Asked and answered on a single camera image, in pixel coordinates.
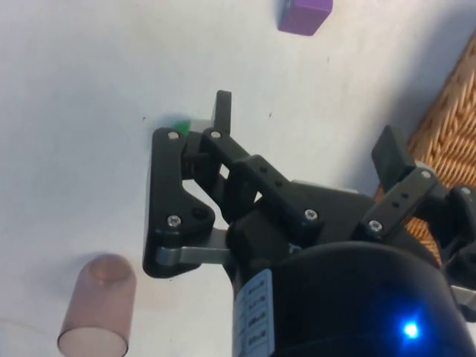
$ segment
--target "blue led light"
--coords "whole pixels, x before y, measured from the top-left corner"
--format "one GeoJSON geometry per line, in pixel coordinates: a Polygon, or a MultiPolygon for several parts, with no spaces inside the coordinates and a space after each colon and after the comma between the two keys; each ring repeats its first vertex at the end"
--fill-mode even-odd
{"type": "Polygon", "coordinates": [[[406,324],[405,327],[403,328],[403,332],[409,338],[417,338],[419,335],[418,326],[414,322],[410,322],[406,324]]]}

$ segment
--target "black cylindrical motor housing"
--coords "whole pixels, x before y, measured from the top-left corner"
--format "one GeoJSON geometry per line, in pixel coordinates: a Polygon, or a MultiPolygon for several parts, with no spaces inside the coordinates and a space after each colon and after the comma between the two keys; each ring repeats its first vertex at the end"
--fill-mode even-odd
{"type": "Polygon", "coordinates": [[[271,356],[476,356],[443,274],[408,252],[339,242],[308,248],[269,269],[271,356]],[[409,323],[418,328],[415,338],[405,334],[409,323]]]}

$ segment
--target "wicker basket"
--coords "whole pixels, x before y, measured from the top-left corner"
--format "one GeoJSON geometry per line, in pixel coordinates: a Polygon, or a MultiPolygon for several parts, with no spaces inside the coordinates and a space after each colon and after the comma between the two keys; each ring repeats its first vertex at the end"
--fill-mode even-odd
{"type": "MultiPolygon", "coordinates": [[[[476,186],[476,33],[408,147],[444,185],[476,186]]],[[[408,230],[440,258],[423,221],[412,219],[408,230]]]]}

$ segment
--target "purple cube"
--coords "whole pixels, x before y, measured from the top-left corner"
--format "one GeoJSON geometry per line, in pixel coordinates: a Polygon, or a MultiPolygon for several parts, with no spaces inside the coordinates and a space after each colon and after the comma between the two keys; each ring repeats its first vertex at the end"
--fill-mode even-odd
{"type": "Polygon", "coordinates": [[[312,36],[332,11],[332,0],[287,0],[279,30],[312,36]]]}

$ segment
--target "translucent cup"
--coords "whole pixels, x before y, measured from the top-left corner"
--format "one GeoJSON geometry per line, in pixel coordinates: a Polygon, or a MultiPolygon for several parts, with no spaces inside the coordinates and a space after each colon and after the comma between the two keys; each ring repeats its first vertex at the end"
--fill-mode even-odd
{"type": "Polygon", "coordinates": [[[59,334],[59,351],[66,357],[126,355],[136,284],[123,257],[104,254],[86,264],[59,334]]]}

